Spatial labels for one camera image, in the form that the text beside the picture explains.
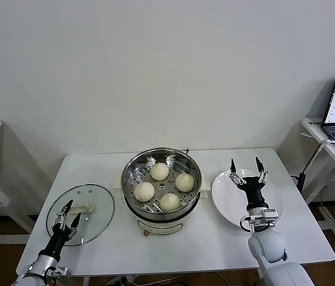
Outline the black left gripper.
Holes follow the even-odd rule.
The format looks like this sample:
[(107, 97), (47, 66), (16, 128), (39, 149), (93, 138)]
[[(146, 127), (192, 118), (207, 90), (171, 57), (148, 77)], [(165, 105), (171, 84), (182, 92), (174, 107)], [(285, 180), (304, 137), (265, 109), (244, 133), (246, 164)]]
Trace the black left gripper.
[(79, 212), (73, 219), (71, 225), (65, 226), (65, 220), (71, 209), (72, 203), (73, 200), (70, 200), (62, 207), (61, 211), (57, 213), (57, 218), (55, 219), (54, 226), (52, 227), (52, 236), (46, 247), (39, 252), (39, 256), (49, 256), (55, 260), (61, 259), (61, 250), (68, 239), (71, 239), (76, 234), (81, 218), (81, 213)]

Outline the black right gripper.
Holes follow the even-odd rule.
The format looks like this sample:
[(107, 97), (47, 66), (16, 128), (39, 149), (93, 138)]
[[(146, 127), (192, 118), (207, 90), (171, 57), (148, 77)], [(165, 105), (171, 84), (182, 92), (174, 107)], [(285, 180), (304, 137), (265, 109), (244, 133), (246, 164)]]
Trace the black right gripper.
[(245, 192), (248, 202), (248, 205), (246, 206), (247, 211), (259, 207), (268, 208), (268, 204), (265, 202), (265, 198), (262, 196), (261, 190), (266, 185), (266, 178), (269, 171), (265, 169), (263, 163), (257, 156), (255, 157), (255, 161), (258, 169), (257, 176), (247, 176), (242, 178), (237, 173), (236, 165), (233, 159), (231, 159), (230, 165), (229, 178), (236, 186), (238, 186), (238, 189)]

